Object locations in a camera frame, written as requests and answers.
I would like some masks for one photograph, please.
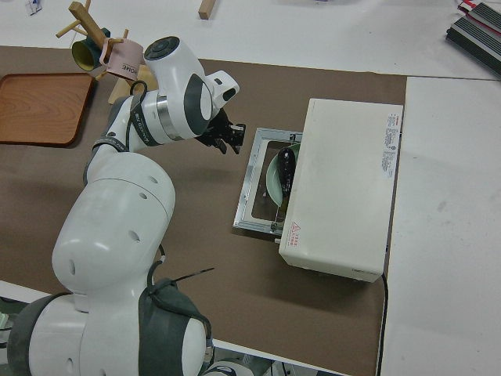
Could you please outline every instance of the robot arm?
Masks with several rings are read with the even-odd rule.
[[[205,76],[176,37],[154,42],[145,61],[159,89],[112,107],[52,253],[72,294],[34,302],[18,316],[8,347],[16,376],[196,376],[201,369],[207,321],[175,282],[147,286],[174,187],[157,163],[134,152],[190,138],[238,152],[245,128],[222,107],[239,87],[225,72]]]

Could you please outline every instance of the brown mat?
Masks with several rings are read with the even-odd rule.
[[[0,80],[0,143],[72,143],[91,87],[86,73],[6,75]]]
[[[75,69],[67,50],[3,47],[0,53],[7,57],[0,75],[35,66]],[[240,84],[225,109],[232,121],[247,124],[247,136],[238,156],[221,155],[196,140],[145,151],[176,189],[175,213],[164,238],[168,263],[156,278],[214,266],[215,271],[179,287],[209,317],[215,338],[346,374],[374,375],[382,283],[288,266],[277,244],[236,232],[232,221],[257,127],[301,130],[312,97],[403,104],[406,78],[207,60],[203,65],[208,74],[225,70]],[[109,76],[99,82],[75,148],[0,145],[3,280],[61,291],[52,273],[52,247],[82,190],[82,172],[106,125],[115,80]]]

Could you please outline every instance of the rectangular wooden tray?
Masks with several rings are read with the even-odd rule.
[[[0,143],[72,143],[92,81],[86,73],[7,74],[0,80]]]

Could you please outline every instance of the plate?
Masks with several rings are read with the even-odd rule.
[[[299,157],[300,147],[301,147],[300,143],[295,143],[294,145],[289,146],[289,148],[292,149],[292,151],[294,152],[294,156],[296,157],[296,165],[297,165],[297,158]],[[280,206],[282,204],[283,198],[282,198],[282,186],[280,185],[280,180],[279,180],[277,155],[273,157],[272,161],[269,163],[268,170],[266,170],[266,190],[268,191],[268,194],[272,198],[273,202],[277,206]]]

